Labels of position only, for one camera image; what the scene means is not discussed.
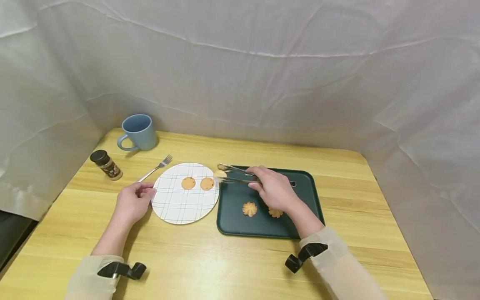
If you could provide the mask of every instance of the spice jar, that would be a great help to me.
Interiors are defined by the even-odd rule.
[[[90,160],[99,166],[110,180],[118,180],[123,175],[123,172],[105,150],[96,150],[90,155]]]

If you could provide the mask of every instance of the black clip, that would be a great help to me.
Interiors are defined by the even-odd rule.
[[[97,275],[108,278],[116,278],[117,275],[122,275],[133,280],[138,280],[142,277],[146,269],[146,265],[142,263],[135,263],[133,268],[130,269],[130,266],[127,264],[112,262],[104,266]]]
[[[303,266],[303,263],[309,259],[312,256],[317,256],[323,251],[328,249],[328,245],[325,244],[320,244],[320,243],[311,243],[311,244],[306,244],[299,252],[299,257],[295,257],[295,255],[290,254],[290,256],[287,258],[287,261],[285,262],[285,265],[287,268],[292,271],[293,273],[296,273],[298,270],[300,270],[301,266]]]

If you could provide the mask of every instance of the tongs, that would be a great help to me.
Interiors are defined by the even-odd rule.
[[[261,183],[260,180],[258,179],[258,177],[256,177],[255,174],[247,172],[247,171],[242,170],[240,168],[225,165],[225,164],[218,164],[216,167],[219,170],[224,171],[225,173],[240,172],[240,173],[243,173],[243,175],[250,176],[252,178],[252,180],[244,180],[244,179],[237,179],[237,178],[231,178],[231,177],[215,177],[215,179],[218,182],[221,182],[221,183],[256,183],[256,182]],[[292,187],[296,186],[295,182],[293,182],[293,181],[290,181],[290,185]]]

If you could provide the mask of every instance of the sleeve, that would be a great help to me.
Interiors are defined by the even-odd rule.
[[[335,299],[386,300],[372,276],[331,228],[325,227],[304,238],[300,241],[300,246],[303,248],[308,243],[328,245],[327,250],[312,257],[311,261]]]
[[[97,275],[111,262],[123,263],[116,255],[87,256],[80,261],[67,286],[65,300],[110,300],[115,293],[118,278],[106,278]]]

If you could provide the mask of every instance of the hand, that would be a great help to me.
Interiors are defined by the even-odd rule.
[[[155,195],[151,182],[136,182],[120,190],[112,219],[133,225],[146,213]]]
[[[273,209],[279,209],[287,214],[302,200],[293,191],[290,181],[285,175],[265,168],[264,166],[250,167],[247,172],[255,174],[260,183],[249,183],[248,186],[260,194],[265,204]]]

